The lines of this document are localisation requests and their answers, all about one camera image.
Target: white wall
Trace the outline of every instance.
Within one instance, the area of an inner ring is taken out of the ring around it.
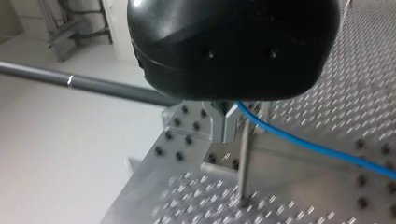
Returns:
[[[118,59],[136,63],[128,29],[126,13],[128,0],[105,0],[104,5]]]
[[[54,16],[60,20],[62,16],[57,0],[47,1],[50,3],[51,8],[54,11]],[[69,0],[70,5],[74,10],[98,10],[98,1],[99,0]],[[28,37],[47,40],[47,25],[43,19],[37,0],[11,0],[11,2],[21,21],[24,33]],[[94,31],[101,30],[105,26],[101,14],[87,15],[86,17],[90,20]],[[100,41],[101,43],[107,42],[106,37],[100,39],[103,39]]]
[[[0,44],[21,32],[21,25],[9,0],[0,0]]]

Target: perforated metal plate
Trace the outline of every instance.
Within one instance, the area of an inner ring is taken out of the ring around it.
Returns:
[[[337,216],[333,211],[318,214],[314,206],[302,208],[294,201],[282,202],[275,195],[259,192],[254,192],[247,207],[240,208],[236,190],[236,185],[208,175],[173,176],[151,215],[157,224],[322,224],[339,219],[334,218]],[[352,224],[355,220],[351,217],[346,222]]]

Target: diamond plate surface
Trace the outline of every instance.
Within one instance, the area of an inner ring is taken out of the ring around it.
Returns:
[[[210,223],[349,223],[356,218],[343,219],[334,211],[318,214],[314,206],[301,208],[294,201],[281,202],[275,195],[255,192],[245,208],[237,206],[237,186],[207,175],[186,173],[172,177],[162,195],[162,203],[151,215],[155,224]]]
[[[396,139],[396,2],[354,0],[316,86],[272,105],[292,133],[368,142]]]

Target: bolt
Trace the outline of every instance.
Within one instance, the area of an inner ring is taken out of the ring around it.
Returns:
[[[391,181],[387,184],[387,189],[389,194],[394,194],[396,192],[396,183]]]
[[[364,209],[369,205],[369,201],[365,197],[359,197],[357,200],[359,209]]]
[[[177,152],[175,156],[177,161],[182,161],[184,159],[183,153],[180,151]]]
[[[181,107],[181,111],[183,111],[183,114],[188,114],[189,113],[189,109],[185,105],[183,105]]]
[[[359,175],[358,176],[358,186],[359,187],[363,187],[363,186],[365,186],[366,184],[367,184],[367,178],[366,178],[366,176],[364,176],[364,175]]]
[[[212,164],[216,164],[216,155],[215,154],[213,154],[213,153],[210,153],[209,154],[209,156],[207,157],[207,159],[209,160],[209,163],[212,163]]]
[[[199,129],[200,129],[201,127],[200,127],[199,123],[195,121],[195,122],[192,124],[192,128],[193,128],[195,131],[199,131]]]
[[[395,168],[395,166],[393,165],[393,163],[391,161],[386,161],[385,167],[389,170],[394,170],[394,168]]]
[[[390,145],[386,143],[384,146],[381,148],[382,155],[387,156],[390,153]]]
[[[172,140],[173,136],[172,136],[172,134],[170,132],[166,132],[165,133],[165,138],[166,138],[166,140]]]
[[[180,126],[180,123],[181,123],[181,121],[180,121],[180,119],[178,119],[178,118],[175,118],[174,119],[174,123],[175,123],[175,126]]]
[[[207,114],[206,111],[204,109],[201,110],[201,118],[206,118]]]
[[[157,156],[163,155],[163,149],[161,147],[155,147],[154,152]]]
[[[361,138],[358,139],[355,144],[357,149],[362,149],[364,147],[364,141]]]
[[[389,213],[392,218],[396,218],[396,204],[390,206]]]
[[[238,159],[233,159],[233,169],[239,170],[239,160]]]
[[[186,144],[187,145],[191,145],[192,144],[191,136],[187,135],[185,140],[186,140]]]

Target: vertical metal pole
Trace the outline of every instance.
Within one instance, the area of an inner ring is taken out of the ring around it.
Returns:
[[[241,138],[241,155],[238,171],[239,206],[246,207],[250,199],[248,194],[248,163],[250,160],[250,121],[245,121]]]

